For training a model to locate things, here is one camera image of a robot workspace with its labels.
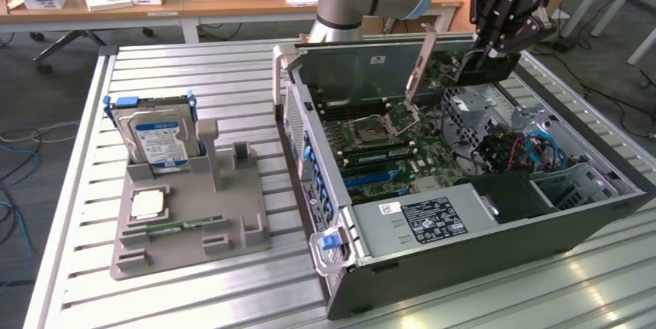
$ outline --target white sticker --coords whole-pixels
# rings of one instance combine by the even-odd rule
[[[187,163],[184,143],[178,139],[180,125],[175,121],[139,124],[135,127],[148,163],[162,170]]]
[[[398,150],[391,150],[388,152],[388,155],[390,155],[391,158],[394,158],[395,156],[406,155],[408,152],[411,152],[411,149],[410,148],[400,148]]]
[[[372,56],[370,60],[370,64],[384,64],[386,57],[384,56]]]
[[[360,158],[360,159],[358,159],[358,163],[370,162],[370,161],[375,161],[375,160],[384,160],[386,158],[388,158],[388,156],[386,154],[376,155],[376,156],[370,156],[368,158]]]
[[[380,204],[380,214],[387,215],[387,214],[394,214],[395,212],[402,212],[402,203],[400,202],[391,202],[388,204]]]
[[[178,16],[178,12],[150,12],[148,16]]]

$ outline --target blue pci slot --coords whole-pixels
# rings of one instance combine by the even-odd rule
[[[344,179],[344,185],[348,187],[356,187],[359,185],[379,183],[382,181],[392,181],[399,174],[399,170],[386,171],[372,175],[366,175],[356,178]]]

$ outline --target power supply label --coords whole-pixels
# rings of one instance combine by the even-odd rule
[[[407,204],[402,206],[402,211],[420,244],[468,232],[447,197]]]
[[[180,125],[175,121],[139,124],[135,127],[148,163],[156,168],[172,168],[187,160],[184,142],[178,139]]]

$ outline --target floor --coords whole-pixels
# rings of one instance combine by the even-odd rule
[[[580,1],[566,1],[563,8],[570,14]],[[604,3],[606,0],[598,1],[588,18]],[[308,32],[311,25],[311,22],[252,23],[243,25],[234,39],[291,38],[299,33]],[[656,15],[627,4],[602,37],[594,38],[587,32],[583,33],[592,45],[592,50],[584,51],[576,48],[562,55],[586,85],[650,108],[650,111],[654,111],[651,106],[656,88],[639,87],[640,72],[638,68],[626,63],[626,60],[655,26]],[[238,25],[208,28],[207,31],[212,35],[204,37],[202,41],[220,41],[236,30]],[[154,38],[148,38],[143,36],[138,28],[134,28],[100,32],[99,36],[111,45],[158,45],[180,43],[184,40],[182,31],[176,27],[155,28],[155,34]],[[47,41],[52,42],[62,36],[62,33],[47,33],[46,36]],[[4,35],[0,38],[7,40],[8,36]],[[76,41],[62,53],[50,58],[48,63],[54,66],[55,73],[43,76],[34,70],[31,58],[44,46],[44,43],[34,42],[26,33],[20,33],[16,34],[12,43],[0,49],[0,66],[11,67],[6,68],[0,74],[0,118],[3,119],[0,132],[18,128],[40,128],[56,122],[74,121],[79,119],[83,112],[98,47],[86,38]],[[567,72],[563,64],[551,56],[543,56],[542,59],[563,80],[580,89],[578,80]],[[654,61],[656,61],[656,49],[652,49],[642,60],[646,72],[656,77]],[[587,99],[612,120],[619,121],[619,109],[607,98],[594,94]],[[652,128],[647,115],[632,109],[627,109],[626,122],[631,129],[640,133],[647,133]],[[50,134],[50,138],[63,138],[72,132],[74,128],[62,128]],[[652,142],[643,138],[636,138],[636,140],[656,155],[656,141]],[[26,149],[32,148],[34,145],[26,142],[16,147]],[[0,290],[0,328],[16,328],[23,324],[32,294],[30,281],[36,278],[72,146],[72,141],[43,145],[39,169],[27,181],[10,189],[30,227],[30,236],[35,245],[35,260],[28,273],[22,278],[24,285]],[[20,161],[20,156],[0,151],[0,174],[6,174]],[[7,223],[3,223],[0,224],[0,236],[6,233]],[[20,230],[16,230],[15,235],[0,247],[0,284],[2,281],[12,279],[20,271],[24,259],[24,239],[20,236]]]

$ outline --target metal slotted table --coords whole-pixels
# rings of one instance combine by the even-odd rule
[[[100,56],[24,327],[654,327],[655,203],[567,254],[350,319],[326,319],[272,114],[272,47],[284,42],[296,40],[126,47]],[[654,157],[532,56],[522,64],[656,182]],[[520,104],[538,101],[516,77],[503,86]],[[115,281],[108,265],[127,150],[100,99],[190,89],[199,117],[219,121],[218,146],[255,143],[272,248]]]

